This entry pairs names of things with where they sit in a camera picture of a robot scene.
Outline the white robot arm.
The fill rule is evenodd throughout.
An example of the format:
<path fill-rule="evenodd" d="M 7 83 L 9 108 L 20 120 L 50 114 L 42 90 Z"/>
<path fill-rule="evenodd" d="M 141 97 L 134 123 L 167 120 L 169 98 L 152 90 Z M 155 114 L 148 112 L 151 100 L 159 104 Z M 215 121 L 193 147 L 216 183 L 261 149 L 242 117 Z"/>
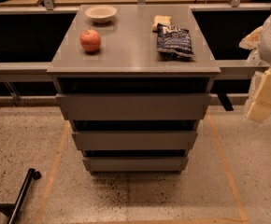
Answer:
<path fill-rule="evenodd" d="M 239 47 L 251 49 L 250 59 L 266 62 L 270 67 L 256 71 L 250 82 L 249 98 L 245 103 L 245 118 L 262 123 L 271 114 L 271 15 L 264 24 L 244 37 Z"/>

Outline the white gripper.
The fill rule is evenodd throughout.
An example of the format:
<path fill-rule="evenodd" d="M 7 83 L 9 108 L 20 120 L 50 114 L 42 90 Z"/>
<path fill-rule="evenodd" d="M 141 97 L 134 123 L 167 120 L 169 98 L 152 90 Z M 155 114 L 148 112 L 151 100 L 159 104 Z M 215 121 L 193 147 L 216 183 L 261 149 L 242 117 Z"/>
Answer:
<path fill-rule="evenodd" d="M 245 103 L 245 118 L 264 122 L 271 114 L 271 68 L 256 71 L 249 88 L 249 97 Z"/>

